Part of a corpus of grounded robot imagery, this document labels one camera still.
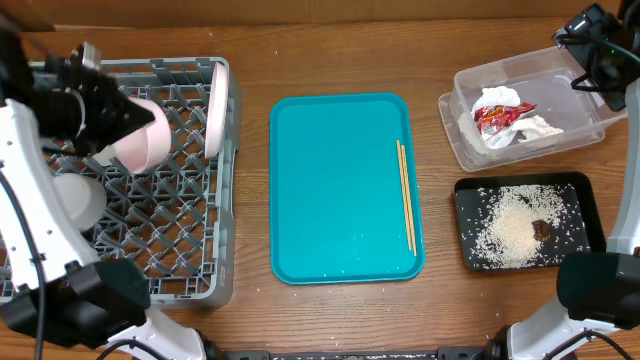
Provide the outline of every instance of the chopstick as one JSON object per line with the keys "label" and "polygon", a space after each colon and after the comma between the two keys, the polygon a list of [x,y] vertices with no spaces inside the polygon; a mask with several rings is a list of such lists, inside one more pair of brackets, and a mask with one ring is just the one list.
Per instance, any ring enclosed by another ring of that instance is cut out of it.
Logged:
{"label": "chopstick", "polygon": [[413,245],[413,256],[418,256],[417,250],[416,250],[416,234],[415,234],[415,229],[413,228],[413,209],[411,207],[411,187],[409,186],[409,169],[407,168],[407,152],[405,150],[404,145],[402,145],[402,173],[404,176],[404,183],[405,183],[405,188],[406,188],[406,194],[407,194],[407,207],[409,210],[409,230],[411,232],[411,244]]}
{"label": "chopstick", "polygon": [[402,203],[404,204],[404,224],[407,228],[407,243],[409,244],[409,251],[411,251],[411,230],[409,227],[409,212],[407,206],[407,189],[406,180],[404,176],[404,163],[402,161],[402,152],[400,151],[400,140],[396,140],[396,147],[398,148],[398,168],[400,169],[400,182],[402,183]]}

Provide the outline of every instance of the wooden table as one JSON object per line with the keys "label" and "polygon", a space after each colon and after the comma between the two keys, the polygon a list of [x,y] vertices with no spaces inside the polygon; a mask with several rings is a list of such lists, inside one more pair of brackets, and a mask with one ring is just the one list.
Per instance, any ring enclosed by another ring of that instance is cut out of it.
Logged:
{"label": "wooden table", "polygon": [[[424,350],[483,345],[504,324],[526,319],[555,293],[556,269],[476,275],[463,265],[451,192],[466,176],[582,171],[593,183],[605,232],[617,216],[627,124],[599,144],[477,174],[463,172],[437,108],[457,71],[549,47],[564,18],[264,26],[48,33],[38,37],[68,54],[88,40],[104,58],[225,57],[245,94],[235,177],[236,273],[230,303],[219,310],[170,310],[224,350],[272,352]],[[39,58],[29,51],[32,58]],[[269,113],[287,96],[391,91],[411,114],[427,263],[398,283],[292,287],[269,261]],[[613,338],[640,357],[637,332]],[[33,340],[0,329],[4,359],[29,359]],[[48,346],[54,359],[96,352]],[[617,356],[603,342],[585,358]],[[125,359],[125,356],[113,356]]]}

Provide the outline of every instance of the blue tray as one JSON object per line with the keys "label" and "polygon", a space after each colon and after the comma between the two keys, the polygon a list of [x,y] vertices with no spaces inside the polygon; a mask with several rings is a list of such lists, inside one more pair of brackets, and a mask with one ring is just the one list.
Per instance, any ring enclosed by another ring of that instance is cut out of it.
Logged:
{"label": "blue tray", "polygon": [[[287,98],[271,112],[271,266],[288,284],[407,280],[425,263],[409,111],[390,93]],[[396,140],[407,149],[417,256]]]}

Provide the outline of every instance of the gray dish rack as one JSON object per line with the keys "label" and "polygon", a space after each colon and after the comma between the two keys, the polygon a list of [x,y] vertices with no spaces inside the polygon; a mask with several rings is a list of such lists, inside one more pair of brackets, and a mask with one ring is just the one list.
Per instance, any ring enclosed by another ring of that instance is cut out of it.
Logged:
{"label": "gray dish rack", "polygon": [[[215,63],[229,73],[224,140],[204,158],[206,113]],[[43,64],[32,64],[34,69]],[[128,96],[161,105],[173,129],[171,150],[155,169],[133,175],[119,162],[53,155],[52,174],[73,172],[100,181],[107,208],[84,235],[102,259],[129,258],[149,279],[157,305],[221,307],[233,290],[236,222],[233,172],[240,146],[242,93],[223,58],[104,60],[104,71]],[[36,86],[55,81],[36,75]],[[0,302],[14,296],[11,268],[0,252]]]}

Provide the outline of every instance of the clear plastic bin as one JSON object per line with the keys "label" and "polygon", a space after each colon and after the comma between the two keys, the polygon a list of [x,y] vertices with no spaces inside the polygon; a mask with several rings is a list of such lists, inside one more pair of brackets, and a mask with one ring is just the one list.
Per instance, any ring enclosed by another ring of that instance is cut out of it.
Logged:
{"label": "clear plastic bin", "polygon": [[[613,112],[598,93],[575,91],[571,81],[584,70],[565,49],[552,47],[458,72],[454,89],[438,101],[440,115],[453,152],[466,171],[531,159],[599,142],[604,129],[625,118]],[[523,102],[537,104],[532,115],[542,116],[563,133],[521,143],[518,134],[509,146],[490,149],[484,145],[470,109],[482,88],[506,86]]]}

